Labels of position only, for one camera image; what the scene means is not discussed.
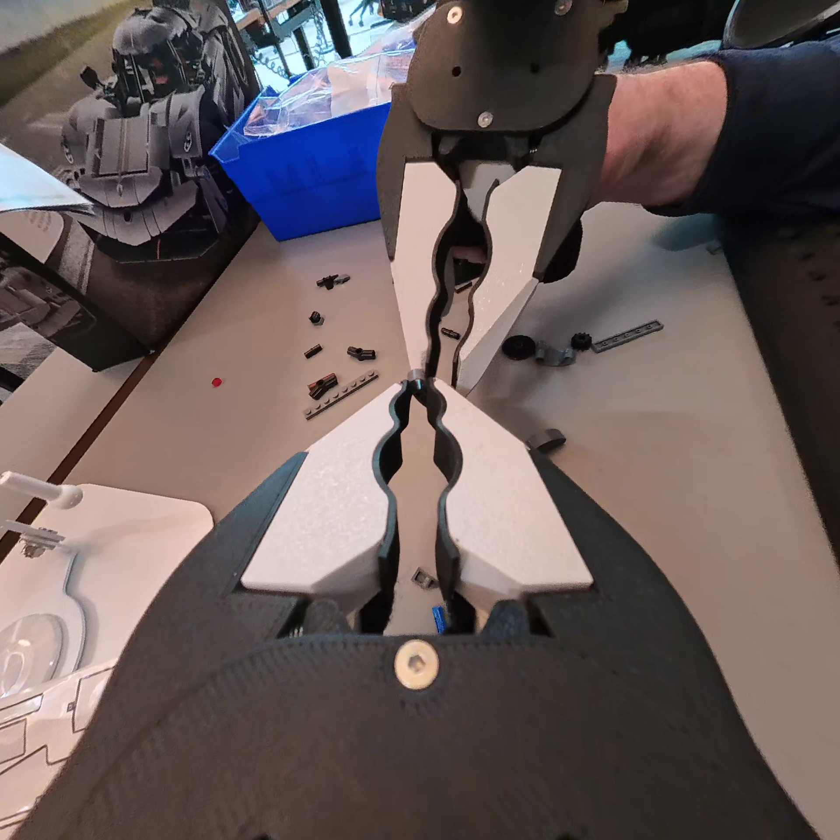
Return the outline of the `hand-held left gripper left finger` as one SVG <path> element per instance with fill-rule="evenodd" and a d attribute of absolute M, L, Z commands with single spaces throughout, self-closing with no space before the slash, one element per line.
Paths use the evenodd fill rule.
<path fill-rule="evenodd" d="M 241 578 L 246 590 L 327 598 L 344 613 L 381 595 L 399 566 L 396 499 L 412 394 L 393 384 L 311 445 Z"/>

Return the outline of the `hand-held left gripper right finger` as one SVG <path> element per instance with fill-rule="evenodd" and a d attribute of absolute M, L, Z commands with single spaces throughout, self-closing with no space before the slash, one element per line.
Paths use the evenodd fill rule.
<path fill-rule="evenodd" d="M 502 601 L 593 584 L 534 459 L 506 428 L 444 381 L 424 388 L 437 504 L 436 571 L 444 599 L 489 613 Z"/>

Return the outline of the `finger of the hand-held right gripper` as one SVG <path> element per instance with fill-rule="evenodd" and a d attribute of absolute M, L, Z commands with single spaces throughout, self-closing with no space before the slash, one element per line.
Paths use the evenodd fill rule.
<path fill-rule="evenodd" d="M 460 394 L 476 387 L 537 288 L 533 272 L 560 178 L 560 169 L 531 165 L 489 194 L 490 253 L 469 294 L 469 328 L 454 360 Z"/>
<path fill-rule="evenodd" d="M 409 370 L 420 377 L 425 377 L 432 354 L 429 318 L 438 296 L 438 246 L 458 197 L 456 184 L 436 162 L 406 164 L 392 279 Z"/>

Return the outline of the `person's right forearm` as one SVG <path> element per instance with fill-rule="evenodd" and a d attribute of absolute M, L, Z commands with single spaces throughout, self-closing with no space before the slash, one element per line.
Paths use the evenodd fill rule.
<path fill-rule="evenodd" d="M 718 66 L 728 105 L 697 186 L 679 203 L 647 205 L 663 216 L 838 214 L 839 39 L 771 49 L 725 49 L 696 64 Z"/>

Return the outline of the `long dark grey lego plate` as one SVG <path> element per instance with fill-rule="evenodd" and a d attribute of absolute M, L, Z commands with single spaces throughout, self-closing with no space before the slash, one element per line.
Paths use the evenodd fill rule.
<path fill-rule="evenodd" d="M 636 327 L 616 333 L 605 339 L 594 341 L 591 345 L 591 351 L 595 354 L 601 354 L 603 352 L 622 347 L 630 342 L 645 338 L 648 335 L 661 332 L 663 329 L 664 324 L 661 321 L 656 319 L 648 321 L 637 325 Z"/>

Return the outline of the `lego set box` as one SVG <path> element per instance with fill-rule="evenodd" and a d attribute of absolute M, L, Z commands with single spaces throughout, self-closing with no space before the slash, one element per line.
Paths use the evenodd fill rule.
<path fill-rule="evenodd" d="M 211 155 L 259 92 L 230 3 L 1 2 L 1 38 L 2 145 L 91 205 L 6 215 L 74 293 L 2 255 L 3 368 L 80 348 L 90 305 L 158 350 L 256 227 Z"/>

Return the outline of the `person's right hand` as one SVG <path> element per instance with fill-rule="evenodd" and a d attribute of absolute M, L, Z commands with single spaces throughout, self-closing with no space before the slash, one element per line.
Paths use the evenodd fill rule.
<path fill-rule="evenodd" d="M 723 69 L 696 60 L 615 80 L 601 179 L 589 207 L 682 202 L 706 170 L 726 117 Z"/>

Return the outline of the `blue plastic bin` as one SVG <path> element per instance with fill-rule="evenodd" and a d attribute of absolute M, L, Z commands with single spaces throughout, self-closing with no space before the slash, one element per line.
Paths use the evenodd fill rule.
<path fill-rule="evenodd" d="M 245 134 L 256 99 L 210 154 L 278 241 L 381 216 L 377 151 L 391 105 L 263 137 Z"/>

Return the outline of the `white magnifier stand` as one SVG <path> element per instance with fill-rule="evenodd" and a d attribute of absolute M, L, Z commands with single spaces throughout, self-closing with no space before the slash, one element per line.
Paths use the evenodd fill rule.
<path fill-rule="evenodd" d="M 203 505 L 13 471 L 2 491 L 45 503 L 2 521 L 2 702 L 120 656 L 163 583 L 212 529 Z"/>

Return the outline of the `clear plastic bag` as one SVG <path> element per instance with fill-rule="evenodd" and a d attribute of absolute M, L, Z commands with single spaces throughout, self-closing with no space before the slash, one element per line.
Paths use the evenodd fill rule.
<path fill-rule="evenodd" d="M 262 140 L 390 104 L 394 86 L 406 82 L 414 51 L 411 39 L 377 45 L 310 71 L 282 93 L 264 93 L 245 122 L 244 136 Z"/>

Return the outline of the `white paper booklet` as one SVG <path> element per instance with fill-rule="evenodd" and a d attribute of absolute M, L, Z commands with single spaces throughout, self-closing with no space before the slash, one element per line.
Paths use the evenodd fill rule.
<path fill-rule="evenodd" d="M 2 144 L 1 212 L 29 210 L 93 215 L 83 195 Z"/>

